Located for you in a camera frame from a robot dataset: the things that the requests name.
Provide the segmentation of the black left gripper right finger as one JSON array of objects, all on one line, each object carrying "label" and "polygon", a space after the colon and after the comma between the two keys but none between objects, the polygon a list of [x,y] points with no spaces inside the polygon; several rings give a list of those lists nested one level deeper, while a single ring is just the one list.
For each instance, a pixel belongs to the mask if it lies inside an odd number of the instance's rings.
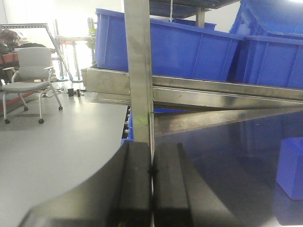
[{"label": "black left gripper right finger", "polygon": [[157,227],[242,227],[192,164],[183,145],[162,143],[154,153]]}]

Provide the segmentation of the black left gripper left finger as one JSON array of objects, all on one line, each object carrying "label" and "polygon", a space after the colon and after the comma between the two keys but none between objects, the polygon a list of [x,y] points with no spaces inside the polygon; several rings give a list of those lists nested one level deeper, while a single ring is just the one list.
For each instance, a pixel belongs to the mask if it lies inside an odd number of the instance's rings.
[{"label": "black left gripper left finger", "polygon": [[148,144],[124,142],[94,175],[32,207],[21,227],[149,227],[152,220]]}]

